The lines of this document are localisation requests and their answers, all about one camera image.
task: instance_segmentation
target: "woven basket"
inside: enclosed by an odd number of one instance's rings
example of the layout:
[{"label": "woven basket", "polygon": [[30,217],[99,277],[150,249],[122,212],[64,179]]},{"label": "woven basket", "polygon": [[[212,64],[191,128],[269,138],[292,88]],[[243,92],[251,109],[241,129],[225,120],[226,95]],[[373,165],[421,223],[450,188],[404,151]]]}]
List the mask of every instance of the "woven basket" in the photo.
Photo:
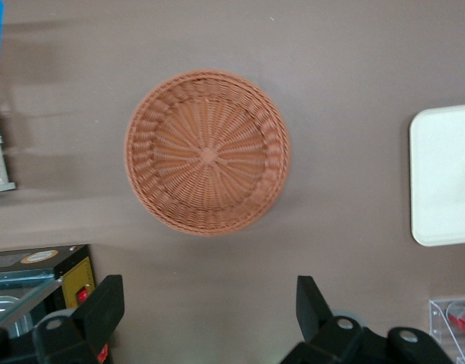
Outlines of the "woven basket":
[{"label": "woven basket", "polygon": [[130,184],[169,227],[231,233],[272,206],[286,181],[290,143],[272,101],[222,71],[191,71],[155,88],[127,130]]}]

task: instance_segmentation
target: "red object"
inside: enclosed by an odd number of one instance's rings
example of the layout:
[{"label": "red object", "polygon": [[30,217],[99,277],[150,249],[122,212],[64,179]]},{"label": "red object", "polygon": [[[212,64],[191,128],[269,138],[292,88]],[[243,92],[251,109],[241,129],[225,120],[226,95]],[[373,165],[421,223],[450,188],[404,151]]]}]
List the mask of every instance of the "red object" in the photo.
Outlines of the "red object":
[{"label": "red object", "polygon": [[108,344],[104,345],[101,352],[97,356],[97,360],[102,364],[107,357],[108,357]]},{"label": "red object", "polygon": [[446,309],[446,316],[461,331],[465,332],[465,303],[452,303]]},{"label": "red object", "polygon": [[87,292],[86,288],[83,288],[77,293],[77,302],[82,303],[83,301],[87,299],[88,296],[89,296],[89,292]]}]

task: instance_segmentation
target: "basket rim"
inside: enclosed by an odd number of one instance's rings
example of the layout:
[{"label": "basket rim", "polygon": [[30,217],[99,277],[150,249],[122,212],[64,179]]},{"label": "basket rim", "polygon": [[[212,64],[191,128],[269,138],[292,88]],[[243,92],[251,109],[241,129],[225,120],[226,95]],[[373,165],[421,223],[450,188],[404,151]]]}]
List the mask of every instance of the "basket rim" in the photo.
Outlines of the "basket rim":
[{"label": "basket rim", "polygon": [[[173,218],[170,218],[166,215],[161,209],[156,208],[152,202],[150,202],[147,195],[143,192],[141,186],[137,183],[137,173],[134,170],[133,163],[133,153],[132,146],[134,144],[134,137],[136,133],[137,125],[140,122],[138,115],[143,110],[143,104],[145,104],[150,99],[156,99],[160,94],[166,93],[173,86],[177,86],[181,83],[185,83],[191,80],[200,80],[200,79],[214,79],[222,80],[238,86],[241,89],[246,90],[249,93],[254,93],[254,97],[260,97],[262,104],[267,104],[267,111],[271,113],[271,116],[275,119],[276,123],[281,127],[279,134],[282,134],[281,139],[281,167],[278,168],[278,178],[276,183],[272,185],[274,190],[268,193],[267,198],[264,199],[262,203],[258,205],[258,209],[254,209],[253,213],[249,218],[239,219],[238,221],[228,225],[224,228],[201,228],[193,227],[188,224],[176,221]],[[223,234],[229,234],[235,231],[238,231],[246,226],[252,224],[253,222],[259,220],[265,213],[275,204],[278,200],[278,197],[281,194],[281,191],[284,189],[284,186],[287,182],[287,176],[291,168],[291,141],[289,138],[289,133],[287,131],[284,119],[281,116],[276,104],[253,82],[228,71],[221,71],[217,69],[197,69],[192,71],[183,72],[177,74],[173,77],[169,77],[167,80],[161,82],[158,86],[154,87],[149,91],[137,104],[136,108],[133,111],[130,122],[127,127],[125,143],[124,143],[124,163],[127,172],[127,179],[130,183],[132,190],[138,200],[144,205],[148,212],[151,212],[154,216],[157,217],[162,223],[168,225],[170,228],[174,228],[177,231],[182,231],[189,234],[200,235],[200,236],[218,236]]]}]

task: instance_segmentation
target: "yellow label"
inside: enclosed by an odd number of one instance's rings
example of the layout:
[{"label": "yellow label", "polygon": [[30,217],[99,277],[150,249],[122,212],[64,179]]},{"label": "yellow label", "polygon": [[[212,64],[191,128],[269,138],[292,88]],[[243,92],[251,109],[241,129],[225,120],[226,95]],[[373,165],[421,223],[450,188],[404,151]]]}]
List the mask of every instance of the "yellow label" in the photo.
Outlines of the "yellow label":
[{"label": "yellow label", "polygon": [[75,308],[79,305],[77,302],[77,293],[86,288],[87,293],[91,294],[94,289],[93,270],[90,265],[89,257],[73,267],[64,274],[62,281],[62,290],[64,291],[65,305],[68,309]]}]

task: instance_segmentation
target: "sticker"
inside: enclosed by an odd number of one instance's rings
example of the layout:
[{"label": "sticker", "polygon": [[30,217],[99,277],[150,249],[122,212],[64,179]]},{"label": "sticker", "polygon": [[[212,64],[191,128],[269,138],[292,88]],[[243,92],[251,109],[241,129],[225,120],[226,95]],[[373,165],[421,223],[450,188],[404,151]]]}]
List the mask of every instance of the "sticker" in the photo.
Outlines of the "sticker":
[{"label": "sticker", "polygon": [[22,259],[21,262],[23,264],[43,262],[44,260],[50,259],[53,256],[56,256],[57,254],[58,254],[57,250],[46,250],[44,252],[37,252],[35,254],[32,254],[31,256],[28,256],[25,259]]}]

